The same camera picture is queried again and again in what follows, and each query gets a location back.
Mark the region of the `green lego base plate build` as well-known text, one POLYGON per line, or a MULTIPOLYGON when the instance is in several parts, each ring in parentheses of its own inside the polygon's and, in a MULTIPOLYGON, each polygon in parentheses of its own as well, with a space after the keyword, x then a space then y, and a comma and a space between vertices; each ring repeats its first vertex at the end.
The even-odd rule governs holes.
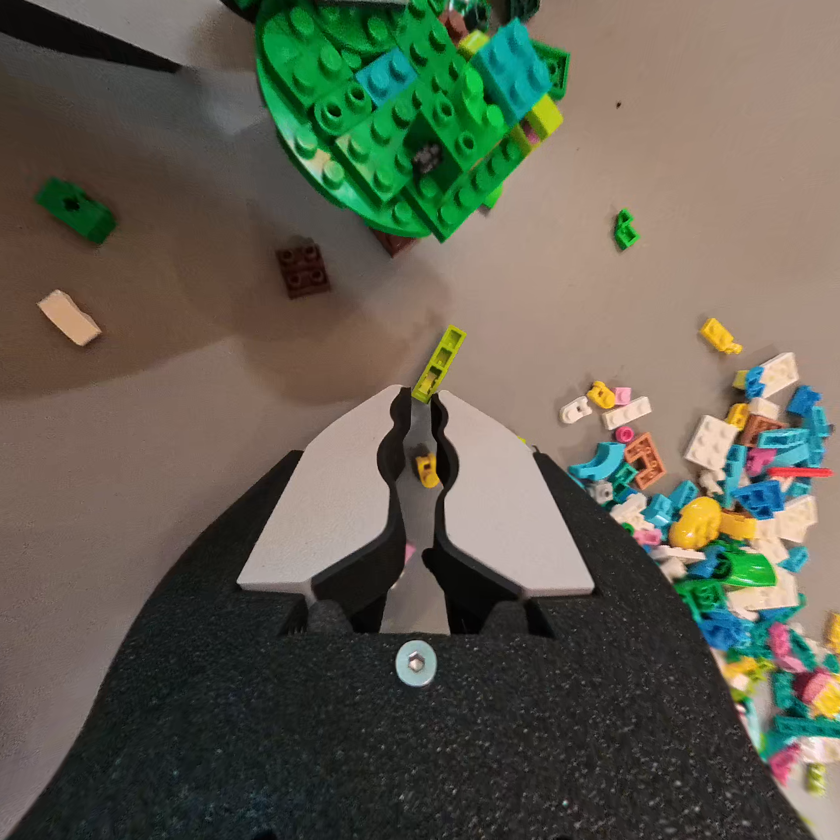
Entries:
POLYGON ((447 240, 562 124, 570 54, 447 2, 258 2, 255 68, 280 145, 370 227, 447 240))

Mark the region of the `brown flat lego plate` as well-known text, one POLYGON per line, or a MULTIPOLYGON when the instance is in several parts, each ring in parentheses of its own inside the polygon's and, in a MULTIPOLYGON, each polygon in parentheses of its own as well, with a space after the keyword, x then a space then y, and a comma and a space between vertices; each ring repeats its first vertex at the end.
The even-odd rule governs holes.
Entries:
POLYGON ((374 227, 368 227, 368 230, 391 258, 407 252, 422 241, 421 238, 387 234, 374 227))

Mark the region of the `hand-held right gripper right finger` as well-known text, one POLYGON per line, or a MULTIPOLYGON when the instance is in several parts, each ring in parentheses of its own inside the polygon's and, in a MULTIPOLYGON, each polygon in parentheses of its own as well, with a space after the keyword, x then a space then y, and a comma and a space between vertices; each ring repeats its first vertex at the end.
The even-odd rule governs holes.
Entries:
POLYGON ((430 408, 442 489, 423 562, 449 632, 478 634, 499 603, 591 596, 595 582, 538 453, 452 392, 430 408))

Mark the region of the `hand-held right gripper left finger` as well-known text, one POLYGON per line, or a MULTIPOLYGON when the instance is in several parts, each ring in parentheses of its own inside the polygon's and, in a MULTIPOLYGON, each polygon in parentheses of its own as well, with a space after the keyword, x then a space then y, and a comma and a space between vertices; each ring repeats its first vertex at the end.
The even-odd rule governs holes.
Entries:
POLYGON ((412 397, 390 385, 326 427, 299 454, 237 584, 247 592, 334 602, 376 634, 406 565, 397 491, 412 397))

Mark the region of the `lime green lego plate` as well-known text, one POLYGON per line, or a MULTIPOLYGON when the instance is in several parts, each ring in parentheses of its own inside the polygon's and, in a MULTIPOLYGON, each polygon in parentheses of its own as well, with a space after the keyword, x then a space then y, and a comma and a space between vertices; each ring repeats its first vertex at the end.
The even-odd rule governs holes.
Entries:
POLYGON ((447 326, 412 390, 413 399, 429 404, 432 396, 440 388, 465 338, 466 333, 463 330, 452 324, 447 326))

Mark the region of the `small green lego brick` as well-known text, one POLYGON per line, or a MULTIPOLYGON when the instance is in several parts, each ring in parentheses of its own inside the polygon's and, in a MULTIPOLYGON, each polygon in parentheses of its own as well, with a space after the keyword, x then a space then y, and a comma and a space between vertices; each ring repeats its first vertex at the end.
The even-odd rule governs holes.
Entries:
POLYGON ((118 226, 113 212, 91 198, 78 185, 50 177, 38 190, 35 202, 54 219, 87 242, 100 246, 118 226))

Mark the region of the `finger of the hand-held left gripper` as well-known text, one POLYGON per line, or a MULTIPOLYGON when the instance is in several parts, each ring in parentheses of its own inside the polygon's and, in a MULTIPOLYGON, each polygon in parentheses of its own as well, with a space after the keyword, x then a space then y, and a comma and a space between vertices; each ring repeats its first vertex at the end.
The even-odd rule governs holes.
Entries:
POLYGON ((263 122, 258 2, 2 1, 2 83, 150 127, 263 122))

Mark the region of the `brown four-stud lego piece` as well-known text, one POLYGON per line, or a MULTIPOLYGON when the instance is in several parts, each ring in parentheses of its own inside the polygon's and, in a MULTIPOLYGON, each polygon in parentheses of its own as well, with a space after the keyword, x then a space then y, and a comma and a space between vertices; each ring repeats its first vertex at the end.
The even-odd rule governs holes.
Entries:
POLYGON ((321 249, 308 239, 275 252, 280 275, 290 300, 310 298, 331 291, 321 249))

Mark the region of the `white lego slope brick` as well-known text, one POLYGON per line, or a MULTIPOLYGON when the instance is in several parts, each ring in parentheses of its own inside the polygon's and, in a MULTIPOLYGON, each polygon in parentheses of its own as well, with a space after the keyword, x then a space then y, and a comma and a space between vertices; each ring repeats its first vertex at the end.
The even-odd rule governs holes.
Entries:
POLYGON ((51 291, 37 302, 37 307, 77 347, 86 347, 102 335, 102 329, 94 319, 62 290, 51 291))

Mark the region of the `pile of pastel lego pieces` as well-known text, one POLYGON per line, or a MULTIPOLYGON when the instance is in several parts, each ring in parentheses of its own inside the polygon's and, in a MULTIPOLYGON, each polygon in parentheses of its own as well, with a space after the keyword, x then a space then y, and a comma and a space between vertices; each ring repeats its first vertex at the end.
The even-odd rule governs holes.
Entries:
POLYGON ((683 458, 696 475, 663 494, 650 491, 664 461, 639 426, 651 402, 594 381, 558 419, 598 413, 607 439, 569 472, 673 585, 776 782, 799 775, 807 793, 825 796, 838 769, 838 611, 817 639, 797 617, 817 481, 834 477, 825 457, 837 427, 793 352, 736 371, 731 389, 726 416, 702 414, 689 437, 683 458))

